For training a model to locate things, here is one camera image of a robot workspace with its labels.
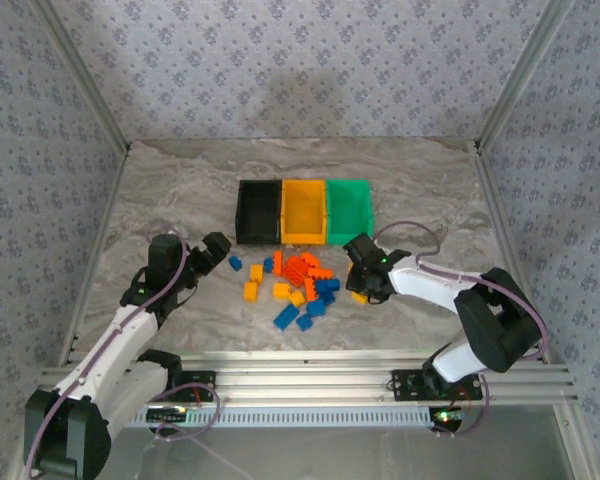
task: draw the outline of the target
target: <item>black bin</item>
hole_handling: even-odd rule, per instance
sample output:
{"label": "black bin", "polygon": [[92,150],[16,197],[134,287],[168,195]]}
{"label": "black bin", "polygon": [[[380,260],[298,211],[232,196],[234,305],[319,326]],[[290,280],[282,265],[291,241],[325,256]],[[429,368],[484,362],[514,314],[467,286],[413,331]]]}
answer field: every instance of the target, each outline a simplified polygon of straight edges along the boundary
{"label": "black bin", "polygon": [[241,180],[236,207],[236,242],[279,244],[282,180]]}

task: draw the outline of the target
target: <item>enclosure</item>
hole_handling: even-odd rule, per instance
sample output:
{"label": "enclosure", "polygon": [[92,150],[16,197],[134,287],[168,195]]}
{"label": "enclosure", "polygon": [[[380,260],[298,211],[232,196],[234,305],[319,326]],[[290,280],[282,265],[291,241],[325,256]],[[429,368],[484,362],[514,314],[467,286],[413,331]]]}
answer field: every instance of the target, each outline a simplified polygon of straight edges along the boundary
{"label": "enclosure", "polygon": [[[470,437],[386,388],[462,336],[452,312],[340,291],[281,332],[272,276],[243,300],[274,250],[344,281],[341,245],[401,219],[440,266],[509,271],[548,325],[543,362],[485,374]],[[246,478],[600,478],[600,0],[0,2],[0,478],[24,478],[27,398],[96,344],[165,222],[246,267],[147,344],[216,371],[224,416],[164,445],[143,409],[98,478],[244,477],[215,455]]]}

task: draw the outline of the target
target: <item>plastic bin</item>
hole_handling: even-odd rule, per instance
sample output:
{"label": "plastic bin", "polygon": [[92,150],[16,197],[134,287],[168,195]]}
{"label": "plastic bin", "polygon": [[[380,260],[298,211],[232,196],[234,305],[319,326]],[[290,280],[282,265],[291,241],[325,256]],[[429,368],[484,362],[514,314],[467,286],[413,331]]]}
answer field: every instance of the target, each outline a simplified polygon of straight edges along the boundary
{"label": "plastic bin", "polygon": [[327,243],[344,245],[356,235],[373,235],[371,188],[367,180],[327,180]]}
{"label": "plastic bin", "polygon": [[281,180],[241,180],[236,207],[236,242],[279,244]]}
{"label": "plastic bin", "polygon": [[324,180],[283,180],[282,243],[323,245],[327,241]]}

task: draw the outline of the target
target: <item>gray marble table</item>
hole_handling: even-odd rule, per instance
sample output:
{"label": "gray marble table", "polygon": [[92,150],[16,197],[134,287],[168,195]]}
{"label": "gray marble table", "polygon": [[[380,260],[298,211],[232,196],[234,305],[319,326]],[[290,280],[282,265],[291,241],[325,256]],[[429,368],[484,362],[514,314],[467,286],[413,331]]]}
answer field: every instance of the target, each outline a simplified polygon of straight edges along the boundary
{"label": "gray marble table", "polygon": [[[148,227],[172,222],[191,245],[214,230],[233,239],[241,179],[367,178],[377,227],[400,219],[426,223],[442,240],[433,262],[473,271],[501,265],[468,145],[423,138],[134,143],[74,347],[87,351],[111,321],[120,295],[146,263]],[[425,232],[410,227],[387,232],[380,244],[412,252],[432,246]],[[280,332],[272,321],[285,303],[272,298],[272,276],[265,278],[257,303],[242,298],[248,266],[273,250],[234,245],[232,253],[247,268],[236,273],[226,261],[219,265],[169,317],[151,346],[173,352],[431,349],[461,330],[454,315],[420,299],[394,296],[381,306],[362,306],[339,292],[311,330],[301,333],[293,324]],[[340,247],[288,246],[285,254],[306,250],[346,278],[348,258]]]}

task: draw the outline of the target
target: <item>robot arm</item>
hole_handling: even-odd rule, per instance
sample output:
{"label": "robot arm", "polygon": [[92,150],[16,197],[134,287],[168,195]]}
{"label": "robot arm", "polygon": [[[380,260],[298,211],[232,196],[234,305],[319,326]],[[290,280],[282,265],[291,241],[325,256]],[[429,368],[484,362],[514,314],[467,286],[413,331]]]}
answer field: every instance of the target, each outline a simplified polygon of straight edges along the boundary
{"label": "robot arm", "polygon": [[423,365],[425,383],[436,393],[485,369],[506,372],[541,338],[536,321],[520,305],[466,280],[487,280],[529,303],[502,269],[471,274],[418,263],[403,250],[386,253],[366,234],[355,237],[344,249],[353,261],[346,288],[366,295],[370,303],[383,303],[393,294],[411,295],[460,317],[466,338],[445,345]]}
{"label": "robot arm", "polygon": [[[44,431],[34,467],[68,478],[91,480],[104,467],[113,440],[142,406],[184,383],[177,355],[148,350],[136,363],[132,361],[167,316],[184,303],[178,302],[178,294],[196,288],[198,280],[209,274],[231,247],[229,240],[217,232],[207,235],[203,242],[206,250],[187,246],[183,252],[176,235],[152,239],[148,265],[134,276],[120,300],[121,307],[96,345],[53,390],[38,389],[27,401],[25,462],[44,417],[69,388],[73,389]],[[184,268],[174,280],[183,254]],[[170,282],[171,288],[162,297],[136,312]]]}

